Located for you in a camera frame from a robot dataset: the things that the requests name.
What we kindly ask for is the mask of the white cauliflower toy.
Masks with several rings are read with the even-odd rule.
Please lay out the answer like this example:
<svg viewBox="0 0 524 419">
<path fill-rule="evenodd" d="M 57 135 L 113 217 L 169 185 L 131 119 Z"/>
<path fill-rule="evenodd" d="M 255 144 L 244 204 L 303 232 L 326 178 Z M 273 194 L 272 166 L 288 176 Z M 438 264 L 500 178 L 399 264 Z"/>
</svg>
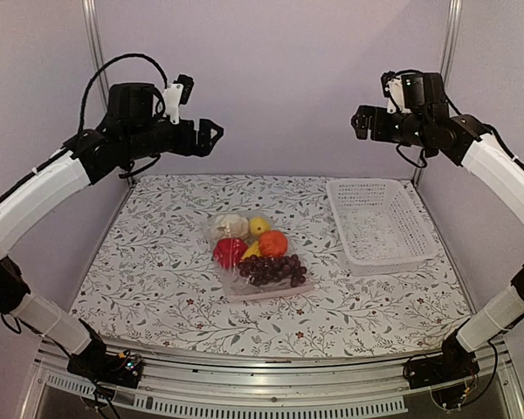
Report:
<svg viewBox="0 0 524 419">
<path fill-rule="evenodd" d="M 246 239 L 249 234 L 249 220 L 239 214 L 218 215 L 210 226 L 210 237 L 216 241 L 223 238 Z"/>
</svg>

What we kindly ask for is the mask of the yellow corn toy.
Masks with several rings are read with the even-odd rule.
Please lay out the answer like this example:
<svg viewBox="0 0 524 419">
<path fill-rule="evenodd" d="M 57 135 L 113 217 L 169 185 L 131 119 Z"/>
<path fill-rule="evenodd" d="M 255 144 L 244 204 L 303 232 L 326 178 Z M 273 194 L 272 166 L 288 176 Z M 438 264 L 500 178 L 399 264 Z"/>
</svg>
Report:
<svg viewBox="0 0 524 419">
<path fill-rule="evenodd" d="M 264 234 L 265 232 L 271 230 L 272 226 L 262 216 L 255 216 L 255 217 L 252 217 L 249 221 L 249 229 L 250 229 L 250 233 L 253 236 L 259 237 L 262 234 Z"/>
<path fill-rule="evenodd" d="M 261 257 L 261 250 L 259 247 L 259 241 L 254 241 L 250 247 L 245 251 L 245 253 L 242 256 L 242 260 L 246 260 L 250 257 Z"/>
</svg>

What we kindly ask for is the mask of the red pepper toy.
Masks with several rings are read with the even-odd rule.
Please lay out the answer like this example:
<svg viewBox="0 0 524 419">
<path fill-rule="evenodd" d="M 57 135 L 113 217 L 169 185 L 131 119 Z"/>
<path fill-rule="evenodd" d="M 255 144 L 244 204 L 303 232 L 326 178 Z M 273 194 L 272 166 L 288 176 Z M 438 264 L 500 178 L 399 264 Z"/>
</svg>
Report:
<svg viewBox="0 0 524 419">
<path fill-rule="evenodd" d="M 247 249 L 241 238 L 222 238 L 213 250 L 213 258 L 223 269 L 230 270 L 238 264 Z"/>
</svg>

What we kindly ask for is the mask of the orange pumpkin toy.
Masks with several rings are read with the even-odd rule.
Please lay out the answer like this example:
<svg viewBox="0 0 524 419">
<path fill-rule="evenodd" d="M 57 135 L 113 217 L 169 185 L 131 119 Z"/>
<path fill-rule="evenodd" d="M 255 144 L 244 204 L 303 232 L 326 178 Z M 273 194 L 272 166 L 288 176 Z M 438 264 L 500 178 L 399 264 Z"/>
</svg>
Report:
<svg viewBox="0 0 524 419">
<path fill-rule="evenodd" d="M 286 236 L 278 230 L 266 231 L 259 237 L 259 250 L 264 257 L 283 257 L 288 250 L 288 240 Z"/>
</svg>

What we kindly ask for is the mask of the clear zip top bag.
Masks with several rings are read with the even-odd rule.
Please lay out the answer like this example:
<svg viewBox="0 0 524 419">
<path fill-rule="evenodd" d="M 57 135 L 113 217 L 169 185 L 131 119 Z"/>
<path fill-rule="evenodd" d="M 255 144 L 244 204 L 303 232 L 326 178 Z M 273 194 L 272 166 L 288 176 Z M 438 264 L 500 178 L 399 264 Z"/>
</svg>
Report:
<svg viewBox="0 0 524 419">
<path fill-rule="evenodd" d="M 230 302 L 289 298 L 313 290 L 308 265 L 268 215 L 220 212 L 208 218 L 203 232 Z"/>
</svg>

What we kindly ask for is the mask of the dark red grape bunch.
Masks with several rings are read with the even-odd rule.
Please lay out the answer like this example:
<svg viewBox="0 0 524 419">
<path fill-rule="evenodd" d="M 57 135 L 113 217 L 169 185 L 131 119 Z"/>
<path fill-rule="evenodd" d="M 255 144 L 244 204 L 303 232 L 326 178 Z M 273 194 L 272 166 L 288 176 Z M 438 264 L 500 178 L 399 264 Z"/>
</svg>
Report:
<svg viewBox="0 0 524 419">
<path fill-rule="evenodd" d="M 250 257 L 238 263 L 239 276 L 257 287 L 287 283 L 290 287 L 307 282 L 307 268 L 297 254 L 280 258 Z"/>
</svg>

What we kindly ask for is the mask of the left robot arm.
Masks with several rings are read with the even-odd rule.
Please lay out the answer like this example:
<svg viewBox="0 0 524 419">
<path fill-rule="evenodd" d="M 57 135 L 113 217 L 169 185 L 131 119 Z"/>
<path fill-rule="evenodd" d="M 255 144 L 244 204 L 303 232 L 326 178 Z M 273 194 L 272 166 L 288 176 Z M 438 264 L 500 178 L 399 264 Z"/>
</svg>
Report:
<svg viewBox="0 0 524 419">
<path fill-rule="evenodd" d="M 96 346 L 82 322 L 31 292 L 9 253 L 47 214 L 69 197 L 98 183 L 116 168 L 163 153 L 205 157 L 224 130 L 211 120 L 160 119 L 130 126 L 106 117 L 66 141 L 46 164 L 0 201 L 0 314 L 9 314 L 58 342 L 94 379 L 112 372 L 112 360 Z"/>
</svg>

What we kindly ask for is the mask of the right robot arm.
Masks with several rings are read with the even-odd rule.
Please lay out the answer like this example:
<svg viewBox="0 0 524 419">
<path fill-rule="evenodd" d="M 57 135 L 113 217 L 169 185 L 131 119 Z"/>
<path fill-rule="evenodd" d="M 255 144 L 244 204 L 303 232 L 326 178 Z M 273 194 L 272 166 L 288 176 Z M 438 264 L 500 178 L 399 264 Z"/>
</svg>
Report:
<svg viewBox="0 0 524 419">
<path fill-rule="evenodd" d="M 417 146 L 426 156 L 442 153 L 481 180 L 524 226 L 524 168 L 509 156 L 496 134 L 471 115 L 450 116 L 447 110 L 433 114 L 424 109 L 391 113 L 384 107 L 363 105 L 352 116 L 351 127 L 359 140 Z M 453 380 L 467 367 L 466 353 L 523 316 L 524 265 L 505 290 L 445 340 L 434 373 L 440 380 Z"/>
</svg>

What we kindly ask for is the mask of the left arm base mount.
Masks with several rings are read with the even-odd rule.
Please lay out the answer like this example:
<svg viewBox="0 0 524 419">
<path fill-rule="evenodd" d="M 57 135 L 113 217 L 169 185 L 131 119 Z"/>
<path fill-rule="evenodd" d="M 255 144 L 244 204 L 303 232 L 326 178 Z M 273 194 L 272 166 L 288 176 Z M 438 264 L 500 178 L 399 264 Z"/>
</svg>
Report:
<svg viewBox="0 0 524 419">
<path fill-rule="evenodd" d="M 108 354 L 105 346 L 89 346 L 81 354 L 71 356 L 67 372 L 92 383 L 138 388 L 143 367 L 143 357 L 128 349 Z"/>
</svg>

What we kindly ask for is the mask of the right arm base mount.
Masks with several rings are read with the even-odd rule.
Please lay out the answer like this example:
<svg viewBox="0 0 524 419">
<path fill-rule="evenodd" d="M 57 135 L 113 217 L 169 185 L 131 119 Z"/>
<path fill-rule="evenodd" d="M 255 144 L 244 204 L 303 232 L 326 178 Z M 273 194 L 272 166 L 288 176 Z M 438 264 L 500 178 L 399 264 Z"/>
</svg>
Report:
<svg viewBox="0 0 524 419">
<path fill-rule="evenodd" d="M 462 409 L 472 402 L 478 374 L 476 354 L 454 348 L 412 356 L 403 364 L 403 378 L 410 389 L 428 388 L 433 402 L 443 410 Z"/>
</svg>

